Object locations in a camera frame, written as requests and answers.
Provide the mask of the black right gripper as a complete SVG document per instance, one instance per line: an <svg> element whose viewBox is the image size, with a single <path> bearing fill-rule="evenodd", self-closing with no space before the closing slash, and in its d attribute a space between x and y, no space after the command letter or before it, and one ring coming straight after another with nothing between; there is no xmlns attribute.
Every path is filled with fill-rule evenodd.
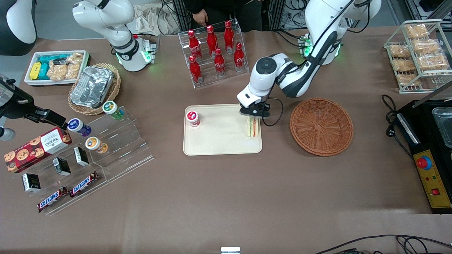
<svg viewBox="0 0 452 254"><path fill-rule="evenodd" d="M50 109L35 108L34 98L14 85L15 80L1 80L1 117L25 118L67 129L66 118Z"/></svg>

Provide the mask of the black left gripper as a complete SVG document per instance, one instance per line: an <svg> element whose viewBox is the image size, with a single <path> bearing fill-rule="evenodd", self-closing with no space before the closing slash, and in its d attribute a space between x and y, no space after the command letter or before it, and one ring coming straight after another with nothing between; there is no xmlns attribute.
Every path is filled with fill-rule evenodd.
<svg viewBox="0 0 452 254"><path fill-rule="evenodd" d="M265 102L252 103L250 106L245 107L241 105L241 114L269 114L270 105ZM247 116L246 123L250 124L250 116ZM262 117L259 117L259 124L262 123Z"/></svg>

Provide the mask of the person's bare hand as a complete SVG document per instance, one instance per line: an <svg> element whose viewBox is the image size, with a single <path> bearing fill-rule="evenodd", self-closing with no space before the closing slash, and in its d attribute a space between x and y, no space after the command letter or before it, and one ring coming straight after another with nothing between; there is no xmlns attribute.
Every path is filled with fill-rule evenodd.
<svg viewBox="0 0 452 254"><path fill-rule="evenodd" d="M192 13L193 20L202 27L207 26L209 23L208 14L205 9L201 9L197 13Z"/></svg>

